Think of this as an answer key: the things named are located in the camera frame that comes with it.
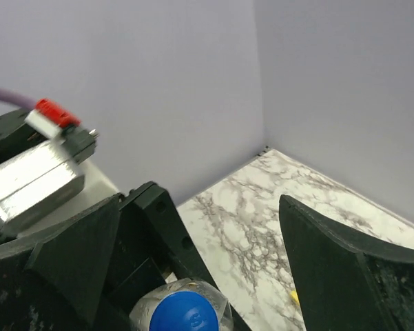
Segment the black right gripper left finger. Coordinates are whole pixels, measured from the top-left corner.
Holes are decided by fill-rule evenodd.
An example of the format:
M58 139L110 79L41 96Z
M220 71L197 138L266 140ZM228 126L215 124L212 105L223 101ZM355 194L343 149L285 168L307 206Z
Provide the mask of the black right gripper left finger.
M119 199L0 245L0 330L91 330L110 264Z

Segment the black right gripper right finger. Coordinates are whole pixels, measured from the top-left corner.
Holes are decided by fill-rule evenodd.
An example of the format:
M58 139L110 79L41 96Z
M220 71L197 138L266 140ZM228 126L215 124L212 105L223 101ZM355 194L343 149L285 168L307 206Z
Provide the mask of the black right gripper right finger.
M414 330L414 250L289 195L279 220L307 330Z

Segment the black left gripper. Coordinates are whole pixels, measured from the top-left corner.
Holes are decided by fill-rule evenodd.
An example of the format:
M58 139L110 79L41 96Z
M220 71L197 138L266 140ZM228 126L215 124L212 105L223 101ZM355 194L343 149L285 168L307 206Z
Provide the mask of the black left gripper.
M164 284L166 272L217 287L166 189L149 181L115 197L119 225L103 287L104 330L134 330L128 314Z

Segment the blue bottle cap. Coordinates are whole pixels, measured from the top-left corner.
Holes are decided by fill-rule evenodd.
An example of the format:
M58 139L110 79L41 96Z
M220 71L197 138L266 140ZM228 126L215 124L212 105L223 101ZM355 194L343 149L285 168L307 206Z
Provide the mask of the blue bottle cap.
M166 296L152 314L149 331L219 331L213 305L197 292Z

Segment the clear bottle blue label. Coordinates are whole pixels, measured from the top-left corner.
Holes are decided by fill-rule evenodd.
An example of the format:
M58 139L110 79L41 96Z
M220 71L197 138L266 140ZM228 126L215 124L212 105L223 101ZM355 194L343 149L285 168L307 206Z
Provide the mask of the clear bottle blue label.
M206 281L190 278L167 283L140 298L129 315L133 330L233 330L231 306Z

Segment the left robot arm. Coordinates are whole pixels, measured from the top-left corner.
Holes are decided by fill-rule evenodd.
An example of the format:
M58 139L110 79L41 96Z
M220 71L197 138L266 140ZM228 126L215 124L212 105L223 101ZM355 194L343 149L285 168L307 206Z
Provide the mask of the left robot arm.
M247 330L168 191L87 184L95 135L0 116L0 330Z

